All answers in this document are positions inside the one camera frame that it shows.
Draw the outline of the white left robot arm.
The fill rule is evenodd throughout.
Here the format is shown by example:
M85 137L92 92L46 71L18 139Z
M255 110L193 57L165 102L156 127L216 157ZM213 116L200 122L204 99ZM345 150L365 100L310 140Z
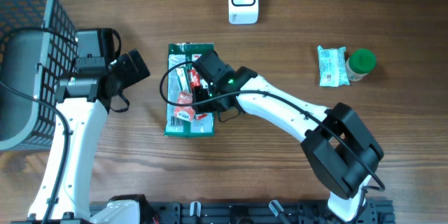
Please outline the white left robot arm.
M95 152L114 96L149 77L137 50L117 58L82 57L57 83L56 127L41 187L26 223L88 223Z

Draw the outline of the red stick sachet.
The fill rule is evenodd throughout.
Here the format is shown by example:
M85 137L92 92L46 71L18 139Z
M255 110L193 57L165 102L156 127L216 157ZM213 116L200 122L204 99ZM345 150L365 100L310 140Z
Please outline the red stick sachet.
M188 78L190 89L193 94L193 101L194 102L204 101L207 97L207 83L204 80L202 80L202 78L196 72L195 69L188 70ZM197 106L195 108L196 121L202 120L205 117L207 117L207 114L204 112L204 109Z

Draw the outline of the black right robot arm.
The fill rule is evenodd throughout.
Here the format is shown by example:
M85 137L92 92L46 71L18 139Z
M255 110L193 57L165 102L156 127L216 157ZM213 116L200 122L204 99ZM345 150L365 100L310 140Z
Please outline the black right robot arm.
M375 171L384 152L358 114L346 104L333 108L302 101L283 92L255 71L229 66L196 72L209 86L218 108L233 106L263 118L300 142L316 177L330 191L328 208L342 222L358 220L377 180Z

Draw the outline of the mint flushable wipes pack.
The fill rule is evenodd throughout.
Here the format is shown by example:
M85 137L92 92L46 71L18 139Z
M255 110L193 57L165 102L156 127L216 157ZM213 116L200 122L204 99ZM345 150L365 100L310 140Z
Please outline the mint flushable wipes pack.
M328 48L321 45L317 47L318 64L321 87L339 87L350 85L345 67L346 48Z

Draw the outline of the orange tissue packet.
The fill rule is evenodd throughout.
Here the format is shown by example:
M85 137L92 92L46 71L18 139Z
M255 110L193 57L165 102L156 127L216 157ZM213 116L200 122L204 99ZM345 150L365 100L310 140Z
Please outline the orange tissue packet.
M177 104L191 104L193 95L186 91L181 91L178 95ZM195 118L195 110L191 106L176 106L174 116L180 120L192 122Z

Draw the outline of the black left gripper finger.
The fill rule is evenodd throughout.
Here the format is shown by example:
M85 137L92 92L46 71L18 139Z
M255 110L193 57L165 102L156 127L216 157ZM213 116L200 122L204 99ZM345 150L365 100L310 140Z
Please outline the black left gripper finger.
M128 54L123 54L111 63L111 70L118 79L119 88L128 88L139 80L139 71Z
M151 73L148 70L148 67L146 66L146 63L144 62L139 51L137 49L133 49L129 51L129 56L135 68L132 74L133 79L136 81L142 81L143 79L149 77Z

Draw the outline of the green 3M cleaner package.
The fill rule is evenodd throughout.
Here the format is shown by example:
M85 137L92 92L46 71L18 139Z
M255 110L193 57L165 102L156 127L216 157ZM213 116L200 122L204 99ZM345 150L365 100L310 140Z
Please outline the green 3M cleaner package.
M185 61L195 61L206 51L213 50L213 43L170 43L168 52L168 69ZM193 69L190 64L183 65L188 70ZM167 76L167 95L169 101L177 102L181 89L179 87L176 70ZM180 120L174 116L175 107L167 105L167 125L164 134L172 137L212 137L214 135L214 115L206 113L207 117L192 122Z

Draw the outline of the green narrow box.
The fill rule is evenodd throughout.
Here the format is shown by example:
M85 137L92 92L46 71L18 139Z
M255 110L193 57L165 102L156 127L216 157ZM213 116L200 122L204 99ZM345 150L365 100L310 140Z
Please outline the green narrow box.
M188 72L184 66L176 68L176 75L181 91L190 92L190 83L188 79Z

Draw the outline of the green lid jar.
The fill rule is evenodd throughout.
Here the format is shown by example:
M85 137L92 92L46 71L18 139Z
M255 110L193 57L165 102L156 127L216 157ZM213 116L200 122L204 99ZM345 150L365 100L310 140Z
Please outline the green lid jar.
M346 61L346 72L350 81L360 81L377 65L377 58L368 49L358 49Z

